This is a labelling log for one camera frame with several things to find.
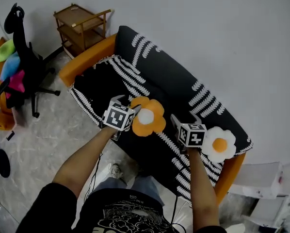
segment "orange sofa frame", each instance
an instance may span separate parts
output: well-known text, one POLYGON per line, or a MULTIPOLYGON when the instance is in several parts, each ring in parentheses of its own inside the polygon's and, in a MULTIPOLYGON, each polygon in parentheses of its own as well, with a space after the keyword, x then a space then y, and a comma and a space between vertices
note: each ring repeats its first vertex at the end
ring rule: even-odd
MULTIPOLYGON (((115 39, 116 35, 114 34, 95 44, 67 63, 59 73, 64 84, 67 87, 71 86, 77 75, 81 75, 88 67, 93 66, 100 59, 113 55, 115 39)), ((245 154, 241 154, 225 161, 219 180, 214 187, 218 203, 220 203, 227 194, 240 170, 244 158, 245 154)))

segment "black cable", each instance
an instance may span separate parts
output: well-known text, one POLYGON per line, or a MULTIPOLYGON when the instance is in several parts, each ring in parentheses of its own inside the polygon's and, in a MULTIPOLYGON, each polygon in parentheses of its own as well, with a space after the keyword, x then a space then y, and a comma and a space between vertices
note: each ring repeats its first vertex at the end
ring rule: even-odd
POLYGON ((173 224, 176 224, 176 225, 179 225, 180 227, 182 227, 183 228, 183 230, 184 230, 184 232, 186 233, 186 229, 184 228, 184 226, 182 226, 181 224, 179 224, 179 223, 172 223, 172 225, 173 224))
POLYGON ((92 190, 95 188, 95 185, 96 185, 96 177, 97 177, 97 169, 98 169, 98 165, 99 165, 100 160, 101 160, 101 156, 102 156, 102 154, 101 154, 101 155, 99 156, 99 158, 98 158, 96 171, 95 171, 95 173, 93 174, 93 176, 92 176, 92 178, 91 178, 91 181, 90 181, 90 184, 89 184, 89 188, 88 188, 88 191, 87 191, 86 194, 85 194, 85 197, 84 197, 84 199, 83 199, 83 202, 85 202, 86 199, 87 199, 87 198, 89 197, 89 195, 90 195, 90 189, 91 189, 91 186, 92 186, 93 178, 94 178, 95 180, 94 180, 94 184, 93 184, 93 188, 92 188, 92 190))
POLYGON ((173 210, 173 216, 172 216, 171 224, 173 224, 173 220, 174 220, 174 216, 175 216, 175 211, 176 211, 176 204, 177 204, 177 195, 176 195, 176 199, 175 199, 175 203, 174 203, 174 210, 173 210))

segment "white wall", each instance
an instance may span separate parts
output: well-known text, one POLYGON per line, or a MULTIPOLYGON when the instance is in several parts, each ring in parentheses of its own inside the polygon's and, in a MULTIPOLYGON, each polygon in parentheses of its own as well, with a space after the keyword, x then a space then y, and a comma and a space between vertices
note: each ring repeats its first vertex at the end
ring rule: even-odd
POLYGON ((255 143, 246 163, 290 162, 290 0, 0 0, 1 22, 16 1, 43 55, 60 46, 54 10, 115 9, 108 34, 144 33, 223 102, 255 143))

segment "wooden side table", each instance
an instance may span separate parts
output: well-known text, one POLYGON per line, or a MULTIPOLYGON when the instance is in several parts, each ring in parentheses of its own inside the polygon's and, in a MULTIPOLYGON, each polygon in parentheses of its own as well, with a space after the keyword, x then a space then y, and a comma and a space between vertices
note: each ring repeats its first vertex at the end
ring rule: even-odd
POLYGON ((106 14, 109 12, 111 10, 94 14, 77 4, 54 12, 62 46, 71 58, 105 39, 106 14))

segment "black t-shirt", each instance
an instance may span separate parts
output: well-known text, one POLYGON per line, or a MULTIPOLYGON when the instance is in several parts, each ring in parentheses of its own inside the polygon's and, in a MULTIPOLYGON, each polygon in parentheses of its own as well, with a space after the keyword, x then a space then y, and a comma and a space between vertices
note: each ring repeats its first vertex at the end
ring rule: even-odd
MULTIPOLYGON (((84 203, 80 219, 72 230, 77 198, 63 185, 50 183, 39 193, 16 233, 174 233, 155 199, 128 189, 102 189, 84 203)), ((218 226, 197 233, 226 233, 218 226)))

